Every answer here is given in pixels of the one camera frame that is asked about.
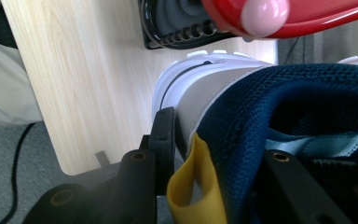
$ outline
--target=gray floor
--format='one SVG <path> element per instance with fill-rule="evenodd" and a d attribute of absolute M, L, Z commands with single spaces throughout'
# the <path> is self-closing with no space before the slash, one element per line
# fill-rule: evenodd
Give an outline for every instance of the gray floor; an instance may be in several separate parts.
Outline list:
<path fill-rule="evenodd" d="M 291 56 L 287 58 L 287 54 L 295 42 L 296 39 L 280 41 L 280 63 L 284 63 L 286 60 L 287 63 L 316 62 L 313 53 L 316 49 L 313 45 L 313 36 L 299 38 Z M 329 51 L 334 57 L 343 58 L 349 56 L 340 54 L 337 56 L 337 51 L 334 52 L 336 54 Z M 10 175 L 12 162 L 16 145 L 24 129 L 25 126 L 0 129 L 0 220 L 11 206 Z M 108 176 L 103 174 L 65 175 L 60 170 L 45 124 L 43 122 L 37 123 L 29 132 L 22 147 L 18 169 L 19 208 L 10 223 L 22 223 L 26 214 L 39 197 L 51 188 L 62 183 L 79 183 L 87 189 L 92 189 L 107 178 Z M 166 203 L 163 199 L 159 199 L 159 203 L 158 223 L 172 223 Z"/>

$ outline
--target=light wood surface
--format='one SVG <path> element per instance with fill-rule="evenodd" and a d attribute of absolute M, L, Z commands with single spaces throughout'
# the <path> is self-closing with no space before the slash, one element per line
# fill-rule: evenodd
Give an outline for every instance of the light wood surface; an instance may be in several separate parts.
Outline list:
<path fill-rule="evenodd" d="M 62 170 L 77 175 L 138 148 L 151 129 L 158 76 L 189 52 L 225 49 L 274 63 L 276 43 L 232 38 L 147 50 L 137 0 L 3 0 Z"/>

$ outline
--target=yellow elastic band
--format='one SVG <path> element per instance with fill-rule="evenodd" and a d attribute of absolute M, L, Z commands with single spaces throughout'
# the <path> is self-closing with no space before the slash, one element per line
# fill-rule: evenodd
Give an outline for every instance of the yellow elastic band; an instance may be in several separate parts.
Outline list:
<path fill-rule="evenodd" d="M 195 180 L 202 198 L 190 204 Z M 167 199 L 175 223 L 227 223 L 208 145 L 196 133 L 189 157 L 168 184 Z"/>

